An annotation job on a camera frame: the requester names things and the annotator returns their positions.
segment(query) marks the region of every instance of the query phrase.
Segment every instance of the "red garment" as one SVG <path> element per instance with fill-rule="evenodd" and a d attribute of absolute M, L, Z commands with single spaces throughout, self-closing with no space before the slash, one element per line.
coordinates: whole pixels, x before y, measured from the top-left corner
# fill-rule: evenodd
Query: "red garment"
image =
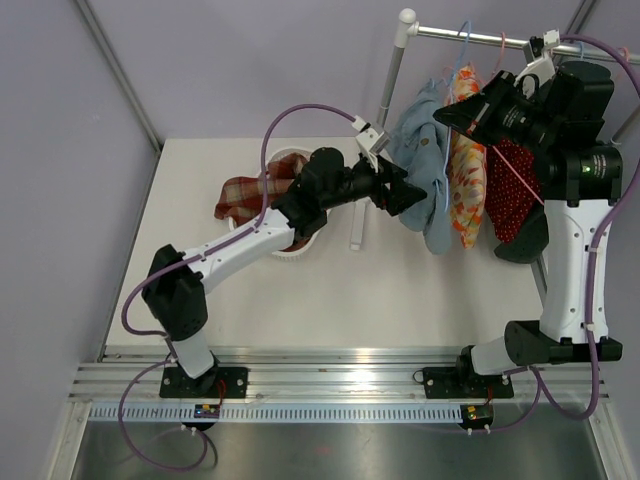
<path fill-rule="evenodd" d="M 307 158 L 299 153 L 291 153 L 278 161 L 269 162 L 267 165 L 269 205 L 280 195 L 287 192 L 289 186 L 307 162 Z M 262 192 L 261 177 L 230 178 L 224 182 L 214 216 L 219 220 L 231 217 L 235 220 L 236 225 L 244 225 L 260 214 Z M 301 241 L 283 250 L 283 252 L 293 252 L 302 248 L 306 243 L 306 240 Z"/>
<path fill-rule="evenodd" d="M 509 140 L 502 140 L 496 147 L 533 191 L 540 195 L 540 183 L 533 171 L 533 154 Z M 487 148 L 487 199 L 484 208 L 491 218 L 498 240 L 510 243 L 516 238 L 536 201 L 495 150 Z"/>

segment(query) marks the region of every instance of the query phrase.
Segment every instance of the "metal floor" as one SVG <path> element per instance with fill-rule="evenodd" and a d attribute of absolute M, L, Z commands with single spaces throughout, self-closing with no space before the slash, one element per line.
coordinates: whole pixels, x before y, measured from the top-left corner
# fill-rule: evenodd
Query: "metal floor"
<path fill-rule="evenodd" d="M 516 405 L 496 406 L 496 425 L 521 415 Z M 606 478 L 593 434 L 586 422 L 566 420 L 540 405 L 534 421 L 508 432 L 468 438 L 442 433 L 452 425 L 222 423 L 207 433 L 215 442 L 215 469 L 209 454 L 186 479 L 395 480 L 491 479 L 571 480 Z M 139 446 L 175 426 L 128 423 Z M 200 440 L 177 432 L 144 452 L 152 458 L 186 465 L 200 454 Z M 74 480 L 168 479 L 178 474 L 154 470 L 129 455 L 115 422 L 89 422 Z"/>

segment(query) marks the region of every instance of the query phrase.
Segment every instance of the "plaid cloth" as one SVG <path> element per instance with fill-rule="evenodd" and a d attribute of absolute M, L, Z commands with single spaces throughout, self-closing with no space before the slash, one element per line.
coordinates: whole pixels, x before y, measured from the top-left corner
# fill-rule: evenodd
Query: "plaid cloth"
<path fill-rule="evenodd" d="M 267 164 L 267 192 L 269 205 L 282 194 L 302 171 L 309 160 L 302 154 L 291 153 L 282 159 Z M 214 216 L 219 220 L 233 218 L 237 226 L 244 225 L 260 214 L 262 208 L 262 175 L 258 178 L 234 177 L 222 186 L 220 199 L 216 205 Z M 283 250 L 292 252 L 302 248 L 306 241 Z"/>

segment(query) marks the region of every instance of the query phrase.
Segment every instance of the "light blue shirt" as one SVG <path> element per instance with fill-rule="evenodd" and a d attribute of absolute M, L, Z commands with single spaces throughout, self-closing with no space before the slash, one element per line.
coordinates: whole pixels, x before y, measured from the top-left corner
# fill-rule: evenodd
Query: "light blue shirt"
<path fill-rule="evenodd" d="M 398 119 L 387 147 L 394 163 L 409 172 L 407 181 L 428 195 L 401 213 L 400 221 L 408 229 L 422 232 L 427 248 L 436 255 L 451 247 L 451 220 L 445 210 L 448 180 L 443 174 L 447 128 L 433 118 L 440 107 L 440 95 L 430 80 Z"/>

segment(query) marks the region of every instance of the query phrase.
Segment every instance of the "white basket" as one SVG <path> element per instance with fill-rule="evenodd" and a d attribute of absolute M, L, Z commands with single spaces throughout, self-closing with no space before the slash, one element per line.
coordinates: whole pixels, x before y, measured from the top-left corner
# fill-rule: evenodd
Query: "white basket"
<path fill-rule="evenodd" d="M 300 153 L 305 157 L 307 157 L 308 159 L 311 157 L 311 154 L 313 152 L 310 152 L 306 148 L 298 148 L 298 147 L 282 148 L 274 152 L 273 155 L 271 155 L 271 157 L 269 158 L 269 160 L 267 160 L 267 163 L 277 162 L 278 160 L 281 160 L 287 155 L 290 155 L 292 153 Z M 259 177 L 260 173 L 261 172 L 258 172 L 256 174 L 256 177 Z M 327 216 L 329 216 L 329 213 L 331 213 L 331 209 L 327 210 Z M 233 231 L 235 229 L 236 229 L 236 222 L 233 218 L 229 217 L 229 230 Z M 318 233 L 319 231 L 314 233 L 304 247 L 299 248 L 294 252 L 273 252 L 271 255 L 284 261 L 298 260 L 300 257 L 302 257 L 302 255 L 304 255 L 307 252 L 307 250 L 309 250 L 309 248 L 311 248 L 311 245 L 313 245 L 313 242 L 315 242 L 316 237 L 318 236 Z"/>

